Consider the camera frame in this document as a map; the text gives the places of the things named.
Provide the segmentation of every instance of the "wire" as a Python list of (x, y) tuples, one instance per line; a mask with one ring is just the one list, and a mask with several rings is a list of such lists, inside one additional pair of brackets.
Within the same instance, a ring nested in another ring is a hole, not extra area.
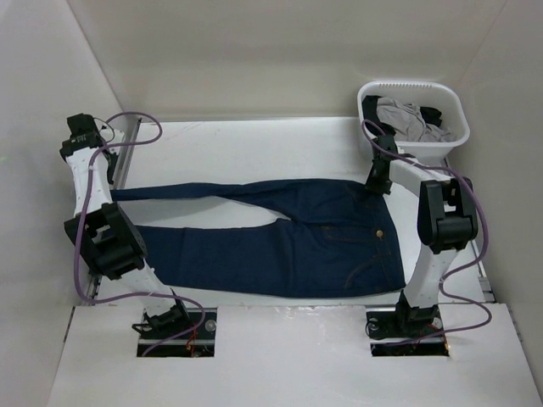
[[(101, 122), (104, 123), (107, 127), (109, 127), (109, 129), (111, 130), (113, 136), (111, 137), (111, 140), (108, 140), (108, 141), (106, 142), (106, 144), (107, 144), (108, 142), (113, 142), (113, 141), (115, 140), (115, 129), (114, 129), (113, 127), (111, 127), (111, 124), (108, 123), (107, 121), (104, 121), (104, 120), (100, 119), (99, 117), (93, 117), (93, 119), (98, 120), (98, 121), (101, 121)], [(102, 126), (102, 128), (101, 128), (98, 132), (101, 133), (103, 129), (104, 129), (104, 127)]]
[(128, 294), (116, 295), (114, 297), (103, 298), (103, 299), (90, 298), (83, 292), (83, 290), (81, 288), (81, 278), (80, 278), (81, 242), (82, 242), (82, 238), (83, 238), (83, 230), (85, 228), (85, 219), (87, 217), (88, 205), (89, 205), (89, 202), (91, 200), (92, 179), (93, 179), (93, 173), (94, 173), (94, 168), (92, 166), (94, 164), (94, 161), (107, 148), (142, 146), (142, 145), (151, 144), (153, 142), (156, 142), (162, 137), (162, 133), (163, 133), (162, 125), (160, 125), (160, 123), (152, 115), (146, 114), (146, 113), (141, 113), (141, 112), (121, 112), (121, 113), (114, 114), (113, 116), (111, 116), (109, 119), (107, 119), (105, 121), (105, 123), (107, 125), (109, 125), (109, 123), (111, 121), (113, 121), (113, 120), (115, 120), (115, 119), (117, 119), (117, 118), (119, 118), (121, 116), (132, 116), (132, 115), (143, 116), (143, 117), (146, 117), (146, 118), (152, 120), (157, 125), (159, 133), (154, 138), (151, 138), (150, 140), (144, 140), (142, 142), (117, 142), (115, 144), (110, 144), (110, 145), (106, 144), (106, 145), (103, 145), (102, 147), (98, 148), (92, 154), (91, 159), (89, 160), (89, 165), (88, 165), (89, 171), (88, 171), (88, 179), (87, 179), (87, 192), (85, 194), (85, 200), (83, 201), (83, 206), (81, 208), (79, 225), (77, 227), (77, 234), (76, 234), (76, 249), (75, 249), (75, 252), (74, 252), (74, 283), (75, 283), (75, 286), (76, 286), (77, 295), (83, 301), (85, 301), (86, 303), (89, 303), (89, 304), (107, 304), (107, 303), (110, 303), (112, 301), (118, 301), (120, 299), (131, 298), (131, 297), (154, 297), (154, 298), (176, 299), (176, 300), (179, 300), (179, 301), (187, 302), (187, 303), (195, 305), (200, 310), (200, 312), (202, 313), (202, 316), (200, 317), (200, 320), (194, 326), (186, 329), (185, 331), (181, 331), (179, 333), (176, 333), (175, 335), (167, 337), (165, 339), (161, 339), (157, 343), (154, 343), (153, 345), (151, 345), (150, 347), (145, 349), (145, 351), (143, 352), (142, 356), (147, 356), (147, 354), (149, 352), (151, 352), (153, 349), (157, 348), (158, 346), (162, 345), (163, 343), (166, 343), (166, 342), (168, 342), (168, 341), (170, 341), (172, 339), (176, 339), (176, 338), (181, 337), (181, 336), (183, 336), (183, 335), (185, 335), (185, 334), (187, 334), (187, 333), (189, 333), (191, 331), (194, 331), (194, 330), (198, 329), (205, 321), (204, 307), (200, 303), (197, 303), (196, 301), (194, 301), (193, 299), (186, 298), (186, 297), (181, 297), (181, 296), (175, 295), (175, 294), (159, 294), (159, 293), (136, 292), (136, 293), (128, 293)]
[(425, 335), (423, 337), (414, 338), (414, 339), (407, 339), (407, 340), (401, 341), (401, 342), (390, 343), (389, 345), (390, 346), (400, 346), (400, 345), (407, 345), (407, 344), (410, 344), (410, 343), (418, 343), (418, 342), (422, 341), (423, 339), (429, 339), (431, 337), (439, 337), (439, 336), (445, 335), (446, 333), (470, 331), (472, 329), (477, 329), (477, 328), (480, 328), (482, 326), (486, 326), (486, 325), (490, 324), (490, 322), (492, 321), (492, 312), (490, 312), (490, 309), (488, 309), (486, 306), (484, 306), (483, 303), (480, 303), (479, 301), (475, 301), (474, 299), (470, 299), (470, 298), (462, 297), (460, 295), (455, 295), (455, 294), (448, 293), (445, 290), (445, 287), (444, 287), (445, 281), (449, 277), (454, 276), (456, 273), (459, 273), (460, 271), (466, 270), (467, 268), (471, 267), (472, 265), (476, 265), (478, 262), (480, 262), (483, 259), (483, 257), (486, 255), (486, 252), (488, 251), (488, 247), (489, 247), (489, 227), (488, 227), (488, 223), (486, 221), (486, 217), (484, 216), (483, 207), (481, 206), (481, 203), (479, 202), (479, 200), (475, 196), (475, 193), (473, 192), (472, 188), (467, 184), (467, 182), (466, 182), (466, 180), (464, 180), (463, 176), (461, 176), (459, 173), (457, 173), (456, 171), (454, 171), (453, 169), (451, 169), (449, 167), (420, 164), (420, 163), (411, 161), (410, 159), (408, 159), (406, 157), (402, 157), (399, 154), (391, 153), (390, 151), (385, 150), (384, 148), (382, 148), (381, 146), (379, 146), (378, 144), (376, 144), (372, 140), (371, 136), (369, 134), (367, 134), (367, 129), (366, 129), (366, 127), (364, 125), (372, 126), (373, 128), (377, 129), (379, 131), (379, 133), (381, 133), (383, 136), (386, 136), (386, 134), (384, 133), (383, 129), (381, 129), (378, 125), (373, 123), (371, 120), (364, 119), (361, 122), (362, 133), (364, 134), (364, 137), (370, 142), (372, 147), (377, 149), (380, 153), (388, 155), (389, 157), (392, 157), (394, 159), (399, 159), (399, 160), (404, 161), (404, 162), (406, 162), (408, 164), (414, 165), (415, 167), (420, 168), (421, 170), (444, 171), (444, 172), (448, 172), (449, 174), (454, 176), (458, 180), (458, 182), (462, 186), (462, 188), (467, 192), (469, 197), (473, 200), (473, 203), (475, 205), (475, 209), (477, 210), (477, 213), (479, 214), (479, 218), (481, 220), (481, 229), (483, 230), (483, 245), (482, 245), (481, 250), (479, 252), (479, 256), (477, 256), (474, 260), (466, 263), (465, 265), (461, 265), (459, 267), (456, 267), (454, 270), (446, 272), (441, 277), (441, 279), (439, 280), (439, 290), (441, 291), (441, 293), (443, 295), (445, 295), (448, 298), (457, 299), (457, 300), (464, 301), (464, 302), (469, 303), (469, 304), (477, 305), (480, 309), (482, 309), (486, 313), (486, 315), (487, 315), (486, 320), (484, 320), (483, 322), (479, 322), (478, 324), (474, 324), (474, 325), (470, 325), (470, 326), (462, 326), (460, 328), (451, 328), (451, 329), (439, 330), (438, 332), (430, 333), (430, 334)]

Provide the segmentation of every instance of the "laundry basket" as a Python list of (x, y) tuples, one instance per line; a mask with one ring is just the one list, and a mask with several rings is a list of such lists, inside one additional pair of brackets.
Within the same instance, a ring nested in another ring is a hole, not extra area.
[[(469, 127), (458, 96), (447, 86), (423, 81), (374, 81), (364, 85), (358, 92), (358, 116), (364, 120), (362, 100), (367, 95), (378, 95), (399, 100), (402, 103), (413, 103), (418, 106), (429, 106), (442, 113), (441, 127), (449, 128), (456, 136), (454, 142), (396, 142), (399, 148), (410, 153), (426, 164), (441, 161), (454, 147), (465, 143), (469, 138)], [(369, 141), (360, 129), (359, 146), (365, 157), (372, 156)]]

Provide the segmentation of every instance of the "dark blue fabric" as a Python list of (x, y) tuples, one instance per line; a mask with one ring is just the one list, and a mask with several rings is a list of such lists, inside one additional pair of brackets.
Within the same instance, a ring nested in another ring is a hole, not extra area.
[(228, 198), (290, 220), (235, 229), (139, 226), (148, 262), (172, 286), (291, 298), (344, 298), (405, 286), (382, 197), (353, 181), (189, 183), (113, 191), (116, 201)]

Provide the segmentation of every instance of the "folded garment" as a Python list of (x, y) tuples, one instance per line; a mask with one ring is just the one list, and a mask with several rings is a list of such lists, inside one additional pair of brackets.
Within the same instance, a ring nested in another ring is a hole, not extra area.
[(113, 191), (116, 201), (223, 197), (277, 211), (233, 229), (138, 226), (157, 277), (172, 286), (290, 298), (346, 298), (405, 286), (383, 197), (338, 180), (189, 183)]
[[(402, 142), (453, 142), (455, 136), (441, 129), (441, 112), (435, 108), (420, 108), (412, 103), (403, 104), (396, 99), (369, 95), (362, 101), (364, 117), (375, 122), (385, 134)], [(377, 129), (369, 129), (379, 134)]]

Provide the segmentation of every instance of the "beige wall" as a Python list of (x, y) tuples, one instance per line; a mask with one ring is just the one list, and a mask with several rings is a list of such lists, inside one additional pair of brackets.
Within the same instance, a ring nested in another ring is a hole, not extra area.
[(484, 262), (543, 390), (543, 2), (508, 0), (457, 91), (472, 137), (452, 154), (490, 222)]
[(66, 117), (119, 110), (63, 0), (0, 3), (0, 405), (47, 403), (76, 295)]
[(355, 114), (376, 77), (455, 85), (505, 0), (69, 0), (123, 108)]

